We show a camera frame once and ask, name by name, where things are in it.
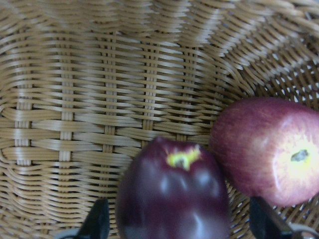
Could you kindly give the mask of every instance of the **woven surface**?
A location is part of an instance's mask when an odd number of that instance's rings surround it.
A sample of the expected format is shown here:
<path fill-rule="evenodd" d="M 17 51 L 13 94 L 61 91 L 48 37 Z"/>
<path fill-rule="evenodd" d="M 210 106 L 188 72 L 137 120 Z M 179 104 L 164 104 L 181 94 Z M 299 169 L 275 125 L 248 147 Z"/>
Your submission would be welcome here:
<path fill-rule="evenodd" d="M 319 110 L 313 0 L 0 0 L 0 237 L 79 227 L 156 135 L 207 146 L 230 103 Z M 253 239 L 229 187 L 232 239 Z M 278 208 L 319 230 L 318 197 Z"/>

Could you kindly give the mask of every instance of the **apple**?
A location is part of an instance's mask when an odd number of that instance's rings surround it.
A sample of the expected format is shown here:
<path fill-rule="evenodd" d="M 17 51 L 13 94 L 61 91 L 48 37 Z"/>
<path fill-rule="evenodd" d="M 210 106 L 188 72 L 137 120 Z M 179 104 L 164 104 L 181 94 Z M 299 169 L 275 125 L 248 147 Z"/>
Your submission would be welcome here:
<path fill-rule="evenodd" d="M 115 208 L 121 239 L 225 239 L 230 209 L 211 152 L 157 137 L 124 173 Z"/>
<path fill-rule="evenodd" d="M 238 100 L 217 118 L 209 145 L 226 179 L 250 197 L 284 207 L 319 192 L 319 113 L 299 103 Z"/>

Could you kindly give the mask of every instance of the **flat wicker strip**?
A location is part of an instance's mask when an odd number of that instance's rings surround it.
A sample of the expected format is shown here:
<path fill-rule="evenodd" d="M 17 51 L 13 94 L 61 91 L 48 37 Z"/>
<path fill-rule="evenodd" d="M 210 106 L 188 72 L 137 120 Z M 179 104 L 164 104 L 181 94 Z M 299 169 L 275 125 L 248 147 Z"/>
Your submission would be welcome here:
<path fill-rule="evenodd" d="M 230 103 L 276 96 L 319 111 L 315 0 L 1 0 L 0 235 L 79 227 L 157 135 L 207 146 Z M 231 239 L 253 239 L 228 186 Z M 319 197 L 276 208 L 319 230 Z"/>

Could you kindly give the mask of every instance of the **black object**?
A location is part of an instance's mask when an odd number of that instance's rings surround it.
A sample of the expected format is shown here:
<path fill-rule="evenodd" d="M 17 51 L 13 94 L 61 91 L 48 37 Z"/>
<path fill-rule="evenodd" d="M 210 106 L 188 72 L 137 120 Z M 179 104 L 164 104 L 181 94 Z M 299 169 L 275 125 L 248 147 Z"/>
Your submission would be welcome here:
<path fill-rule="evenodd" d="M 110 232 L 109 203 L 107 199 L 95 201 L 75 239 L 106 239 Z"/>
<path fill-rule="evenodd" d="M 293 230 L 261 197 L 250 199 L 250 230 L 256 239 L 319 239 L 309 227 Z"/>

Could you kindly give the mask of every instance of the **basket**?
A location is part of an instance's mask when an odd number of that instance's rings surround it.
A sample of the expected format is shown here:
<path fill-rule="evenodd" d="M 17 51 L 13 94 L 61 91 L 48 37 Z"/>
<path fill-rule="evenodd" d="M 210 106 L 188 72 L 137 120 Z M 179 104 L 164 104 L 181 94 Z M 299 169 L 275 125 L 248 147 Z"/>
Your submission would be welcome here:
<path fill-rule="evenodd" d="M 111 210 L 154 137 L 207 146 L 230 103 L 275 96 L 319 110 L 315 0 L 1 0 L 0 237 L 50 239 Z M 228 187 L 231 239 L 253 239 Z M 276 208 L 319 229 L 319 198 Z"/>

